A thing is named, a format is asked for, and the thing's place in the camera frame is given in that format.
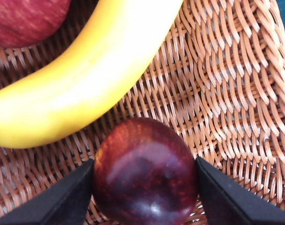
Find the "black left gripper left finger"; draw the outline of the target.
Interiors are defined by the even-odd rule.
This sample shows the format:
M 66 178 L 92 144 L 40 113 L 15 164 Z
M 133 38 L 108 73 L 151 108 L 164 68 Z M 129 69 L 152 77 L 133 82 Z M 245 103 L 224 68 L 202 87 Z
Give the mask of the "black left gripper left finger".
M 82 225 L 92 195 L 89 159 L 41 194 L 0 218 L 0 225 Z

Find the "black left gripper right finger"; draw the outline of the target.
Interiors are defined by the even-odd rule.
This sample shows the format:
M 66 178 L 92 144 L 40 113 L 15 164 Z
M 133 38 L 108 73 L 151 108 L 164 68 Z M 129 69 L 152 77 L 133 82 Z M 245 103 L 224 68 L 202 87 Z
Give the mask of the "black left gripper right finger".
M 199 192 L 210 225 L 285 225 L 285 211 L 196 158 Z

